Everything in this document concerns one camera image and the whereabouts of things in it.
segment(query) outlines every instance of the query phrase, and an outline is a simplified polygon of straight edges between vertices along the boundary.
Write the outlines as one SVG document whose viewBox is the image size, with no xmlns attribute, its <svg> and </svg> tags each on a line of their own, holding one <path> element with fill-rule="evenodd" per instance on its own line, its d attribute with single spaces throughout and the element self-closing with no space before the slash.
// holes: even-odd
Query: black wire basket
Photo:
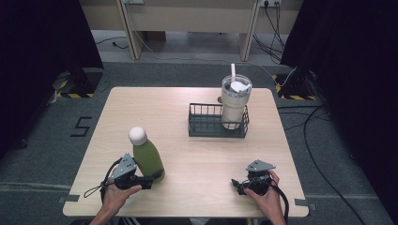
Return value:
<svg viewBox="0 0 398 225">
<path fill-rule="evenodd" d="M 190 137 L 245 138 L 249 125 L 248 107 L 240 122 L 223 122 L 222 105 L 191 103 L 188 117 Z"/>
</svg>

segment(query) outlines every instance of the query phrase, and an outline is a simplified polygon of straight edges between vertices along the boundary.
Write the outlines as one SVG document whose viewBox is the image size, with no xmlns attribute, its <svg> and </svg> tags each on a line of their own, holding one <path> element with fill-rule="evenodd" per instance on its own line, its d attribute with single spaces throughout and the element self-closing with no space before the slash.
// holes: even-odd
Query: clear plastic cup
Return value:
<svg viewBox="0 0 398 225">
<path fill-rule="evenodd" d="M 232 76 L 229 75 L 222 80 L 222 125 L 228 129 L 235 129 L 239 128 L 239 124 L 236 123 L 242 121 L 253 85 L 249 78 L 237 74 L 236 82 L 241 82 L 244 85 L 250 84 L 248 89 L 238 93 L 231 88 L 231 79 Z"/>
</svg>

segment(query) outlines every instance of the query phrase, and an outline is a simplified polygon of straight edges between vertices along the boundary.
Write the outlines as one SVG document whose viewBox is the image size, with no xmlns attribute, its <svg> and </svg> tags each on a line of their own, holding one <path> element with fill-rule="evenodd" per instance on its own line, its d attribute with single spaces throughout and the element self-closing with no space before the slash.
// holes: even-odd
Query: bottle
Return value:
<svg viewBox="0 0 398 225">
<path fill-rule="evenodd" d="M 129 132 L 132 143 L 132 154 L 141 173 L 152 176 L 154 183 L 159 183 L 165 175 L 161 156 L 156 146 L 147 138 L 142 127 L 133 127 Z"/>
</svg>

